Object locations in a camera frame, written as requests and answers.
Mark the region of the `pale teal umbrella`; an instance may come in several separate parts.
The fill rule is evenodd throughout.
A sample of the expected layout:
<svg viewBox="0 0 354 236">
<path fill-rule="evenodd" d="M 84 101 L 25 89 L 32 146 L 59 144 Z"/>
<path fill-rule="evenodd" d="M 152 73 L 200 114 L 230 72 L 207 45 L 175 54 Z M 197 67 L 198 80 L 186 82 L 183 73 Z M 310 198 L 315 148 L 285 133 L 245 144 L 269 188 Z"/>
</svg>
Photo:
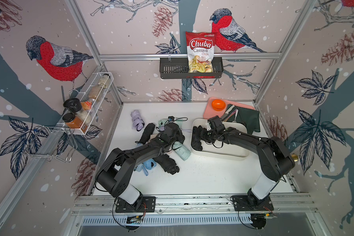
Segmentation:
<svg viewBox="0 0 354 236">
<path fill-rule="evenodd" d="M 191 156 L 191 151 L 180 142 L 175 142 L 172 149 L 183 161 L 186 161 Z"/>
</svg>

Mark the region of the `light blue umbrella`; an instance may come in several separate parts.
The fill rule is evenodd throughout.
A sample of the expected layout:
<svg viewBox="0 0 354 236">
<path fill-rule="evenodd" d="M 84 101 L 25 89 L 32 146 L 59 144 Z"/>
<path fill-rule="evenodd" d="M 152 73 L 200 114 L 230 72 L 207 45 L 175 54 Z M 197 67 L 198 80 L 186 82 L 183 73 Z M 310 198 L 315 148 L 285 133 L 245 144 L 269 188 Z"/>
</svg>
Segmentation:
<svg viewBox="0 0 354 236">
<path fill-rule="evenodd" d="M 145 176 L 148 176 L 148 170 L 152 170 L 156 166 L 157 163 L 151 158 L 135 167 L 134 171 L 143 172 Z"/>
</svg>

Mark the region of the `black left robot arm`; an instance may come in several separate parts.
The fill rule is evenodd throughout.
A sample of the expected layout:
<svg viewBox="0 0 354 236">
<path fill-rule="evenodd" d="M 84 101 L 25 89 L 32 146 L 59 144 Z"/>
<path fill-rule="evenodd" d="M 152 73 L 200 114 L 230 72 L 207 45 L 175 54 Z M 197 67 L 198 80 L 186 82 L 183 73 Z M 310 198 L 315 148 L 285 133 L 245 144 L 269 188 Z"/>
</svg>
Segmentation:
<svg viewBox="0 0 354 236">
<path fill-rule="evenodd" d="M 134 169 L 148 160 L 162 163 L 171 174 L 177 173 L 179 168 L 167 152 L 172 150 L 175 142 L 182 143 L 184 140 L 180 127 L 176 123 L 168 123 L 164 131 L 145 145 L 129 150 L 112 150 L 95 181 L 111 196 L 119 197 L 128 188 Z"/>
</svg>

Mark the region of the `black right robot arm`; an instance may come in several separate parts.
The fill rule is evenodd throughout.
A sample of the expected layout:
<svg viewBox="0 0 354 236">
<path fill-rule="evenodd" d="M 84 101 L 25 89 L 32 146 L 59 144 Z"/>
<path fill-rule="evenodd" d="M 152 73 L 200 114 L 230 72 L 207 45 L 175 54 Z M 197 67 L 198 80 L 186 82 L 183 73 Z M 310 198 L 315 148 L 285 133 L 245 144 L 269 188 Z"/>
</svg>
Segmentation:
<svg viewBox="0 0 354 236">
<path fill-rule="evenodd" d="M 249 204 L 256 205 L 265 200 L 281 178 L 296 165 L 294 158 L 278 137 L 253 136 L 232 127 L 208 131 L 200 126 L 197 131 L 200 140 L 207 143 L 221 141 L 257 154 L 262 173 L 247 193 Z"/>
</svg>

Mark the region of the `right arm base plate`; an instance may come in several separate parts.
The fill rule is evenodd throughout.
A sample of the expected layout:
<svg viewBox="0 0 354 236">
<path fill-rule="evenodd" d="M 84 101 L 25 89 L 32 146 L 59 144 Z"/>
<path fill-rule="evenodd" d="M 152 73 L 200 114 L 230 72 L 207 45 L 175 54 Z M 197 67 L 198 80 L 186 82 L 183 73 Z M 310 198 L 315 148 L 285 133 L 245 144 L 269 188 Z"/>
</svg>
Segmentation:
<svg viewBox="0 0 354 236">
<path fill-rule="evenodd" d="M 233 203 L 235 211 L 274 211 L 270 195 L 263 200 L 247 195 L 233 195 L 230 197 L 230 201 Z"/>
</svg>

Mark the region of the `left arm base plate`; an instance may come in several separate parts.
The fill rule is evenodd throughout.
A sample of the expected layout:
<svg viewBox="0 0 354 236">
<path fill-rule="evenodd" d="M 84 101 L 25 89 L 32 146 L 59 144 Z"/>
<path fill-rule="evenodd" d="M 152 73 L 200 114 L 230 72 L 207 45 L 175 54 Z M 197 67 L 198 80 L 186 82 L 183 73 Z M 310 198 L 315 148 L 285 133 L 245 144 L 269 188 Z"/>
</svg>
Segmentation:
<svg viewBox="0 0 354 236">
<path fill-rule="evenodd" d="M 129 204 L 124 199 L 119 198 L 116 203 L 115 213 L 154 212 L 155 204 L 156 197 L 154 196 L 141 195 L 133 204 Z"/>
</svg>

